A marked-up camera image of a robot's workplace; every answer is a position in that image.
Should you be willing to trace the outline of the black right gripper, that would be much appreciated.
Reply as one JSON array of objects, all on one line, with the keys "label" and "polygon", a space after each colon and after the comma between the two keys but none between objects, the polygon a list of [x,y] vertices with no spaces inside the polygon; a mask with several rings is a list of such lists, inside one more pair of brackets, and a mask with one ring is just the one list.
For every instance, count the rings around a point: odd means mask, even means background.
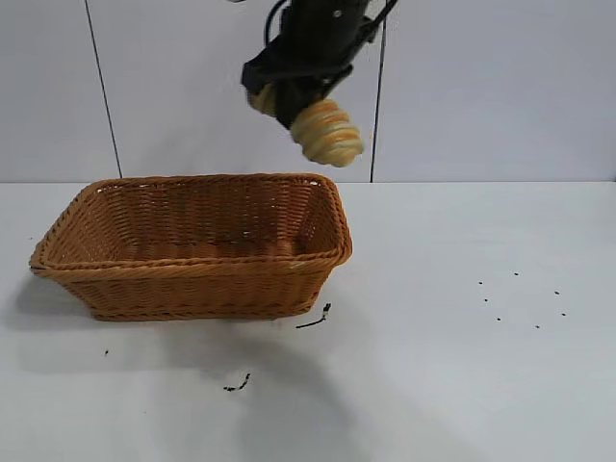
[{"label": "black right gripper", "polygon": [[[241,84],[258,95],[273,80],[274,116],[290,129],[297,116],[352,71],[370,25],[367,1],[278,1],[264,25],[264,50],[244,63]],[[312,80],[279,80],[279,79]]]}]

